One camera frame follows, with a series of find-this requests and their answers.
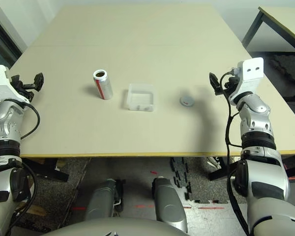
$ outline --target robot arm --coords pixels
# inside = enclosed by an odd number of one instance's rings
[[[43,76],[34,84],[23,85],[18,76],[10,78],[0,65],[0,235],[9,231],[10,221],[19,202],[30,198],[27,171],[20,158],[21,124],[25,109],[34,97],[27,89],[39,91]]]
[[[263,77],[263,59],[254,58],[238,64],[235,75],[224,90],[229,103],[236,105],[241,118],[241,160],[236,168],[235,190],[248,204],[250,235],[295,235],[295,206],[286,202],[289,180],[281,155],[276,150],[270,108],[255,90]],[[222,94],[217,79],[210,74],[215,94]]]

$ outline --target transparent plastic box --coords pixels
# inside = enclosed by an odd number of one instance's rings
[[[127,104],[129,110],[152,112],[155,109],[155,90],[153,85],[130,84]]]

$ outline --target can lid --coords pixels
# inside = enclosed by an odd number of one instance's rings
[[[191,107],[193,104],[195,104],[195,100],[191,96],[183,96],[180,98],[180,103],[182,106]]]
[[[101,80],[101,81],[106,80],[107,79],[107,72],[106,72],[106,70],[102,70],[101,69],[101,70],[94,71],[93,78],[95,80]]]

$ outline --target soda can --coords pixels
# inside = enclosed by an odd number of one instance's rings
[[[100,97],[105,100],[111,99],[113,97],[113,90],[106,70],[96,70],[93,73],[93,78]]]

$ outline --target desk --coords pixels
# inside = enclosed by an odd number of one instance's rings
[[[45,84],[32,102],[41,125],[22,141],[22,157],[225,156],[228,108],[209,72],[221,76],[250,56],[212,6],[123,4],[69,6],[11,68]],[[96,95],[92,74],[106,69],[114,97]],[[129,111],[130,83],[153,84],[154,112]],[[182,94],[193,107],[179,103]],[[258,94],[272,109],[276,145],[295,153],[295,115],[265,77]],[[28,111],[23,131],[36,117]],[[230,138],[240,144],[240,120]],[[232,155],[240,149],[231,147]]]
[[[260,11],[242,40],[247,48],[262,22],[281,35],[295,48],[295,8],[260,6]]]

